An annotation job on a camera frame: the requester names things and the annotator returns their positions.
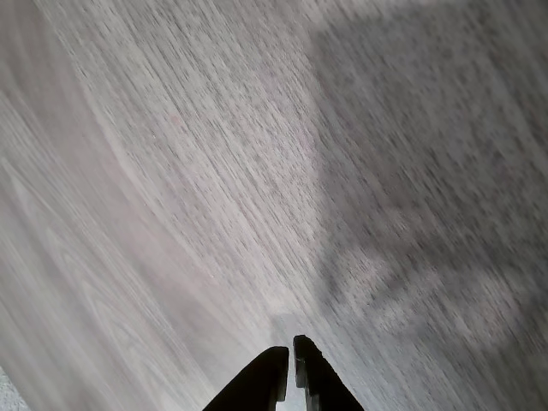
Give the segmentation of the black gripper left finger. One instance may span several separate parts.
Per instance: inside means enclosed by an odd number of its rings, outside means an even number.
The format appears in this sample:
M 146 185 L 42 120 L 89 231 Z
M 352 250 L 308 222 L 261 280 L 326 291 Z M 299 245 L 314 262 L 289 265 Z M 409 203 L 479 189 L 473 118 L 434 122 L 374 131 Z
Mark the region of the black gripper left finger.
M 204 411 L 275 410 L 284 402 L 289 349 L 272 346 L 249 362 L 204 408 Z

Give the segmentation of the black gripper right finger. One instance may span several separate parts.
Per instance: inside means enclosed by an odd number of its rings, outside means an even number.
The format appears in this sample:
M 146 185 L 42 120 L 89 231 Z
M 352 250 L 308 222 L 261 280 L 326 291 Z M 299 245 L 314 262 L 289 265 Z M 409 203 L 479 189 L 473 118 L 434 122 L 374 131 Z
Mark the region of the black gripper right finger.
M 307 410 L 364 410 L 312 339 L 295 336 L 293 347 L 295 382 Z

